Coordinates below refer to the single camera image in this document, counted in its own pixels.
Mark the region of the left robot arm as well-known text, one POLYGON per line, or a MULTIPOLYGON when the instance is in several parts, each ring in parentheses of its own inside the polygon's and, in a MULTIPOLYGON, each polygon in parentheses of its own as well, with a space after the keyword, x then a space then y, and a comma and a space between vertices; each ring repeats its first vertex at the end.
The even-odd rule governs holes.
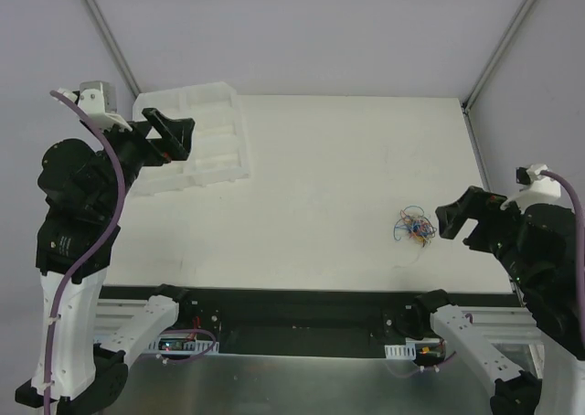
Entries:
POLYGON ((37 180, 48 213, 37 233, 36 266, 44 296, 41 354, 35 375, 16 389, 31 408, 94 414, 117 400, 128 378, 131 342, 92 341, 97 301, 119 232, 120 208, 145 167, 185 161, 196 123, 156 108, 128 129, 103 131, 95 151, 80 139, 52 145, 37 180))

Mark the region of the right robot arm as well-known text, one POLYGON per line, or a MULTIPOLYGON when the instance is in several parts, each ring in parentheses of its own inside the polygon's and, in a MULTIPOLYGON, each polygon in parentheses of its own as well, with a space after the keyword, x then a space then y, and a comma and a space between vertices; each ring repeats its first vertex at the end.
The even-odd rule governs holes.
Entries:
POLYGON ((439 235, 454 239, 476 225, 463 243, 492 254, 523 294, 541 332, 542 378, 503 356, 444 290, 415 298, 395 320, 397 332, 443 339, 484 385, 494 414, 581 414, 584 411, 584 228, 568 208, 515 201, 469 187, 437 207, 439 235))

